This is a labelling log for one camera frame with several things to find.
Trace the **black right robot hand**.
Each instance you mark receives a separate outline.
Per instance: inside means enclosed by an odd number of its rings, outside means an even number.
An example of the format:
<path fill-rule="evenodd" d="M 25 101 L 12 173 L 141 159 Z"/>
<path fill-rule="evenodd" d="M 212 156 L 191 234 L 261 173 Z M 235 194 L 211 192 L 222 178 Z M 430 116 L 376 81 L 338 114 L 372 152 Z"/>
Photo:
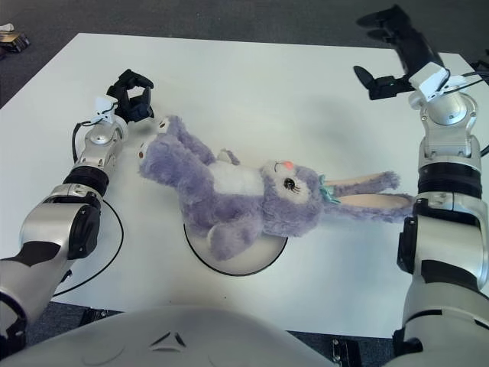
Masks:
<path fill-rule="evenodd" d="M 387 99 L 400 93 L 412 92 L 410 77 L 426 64 L 443 65 L 438 52 L 432 48 L 424 35 L 416 30 L 409 15 L 399 6 L 370 13 L 359 18 L 356 24 L 368 30 L 368 37 L 389 44 L 394 48 L 403 68 L 404 75 L 375 78 L 365 68 L 354 67 L 356 77 L 368 91 L 371 100 Z"/>

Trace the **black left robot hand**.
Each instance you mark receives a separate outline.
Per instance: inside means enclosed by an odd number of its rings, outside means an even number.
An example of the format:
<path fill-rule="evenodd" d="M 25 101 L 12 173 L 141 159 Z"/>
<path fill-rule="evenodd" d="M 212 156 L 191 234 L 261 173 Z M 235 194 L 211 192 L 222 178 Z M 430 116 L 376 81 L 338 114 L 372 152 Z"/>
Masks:
<path fill-rule="evenodd" d="M 141 87 L 143 92 L 139 96 L 130 97 L 128 91 L 135 87 Z M 139 122 L 154 117 L 154 111 L 151 107 L 151 90 L 153 88 L 153 82 L 147 77 L 127 69 L 108 88 L 106 95 L 117 100 L 115 114 L 118 117 L 125 122 Z"/>

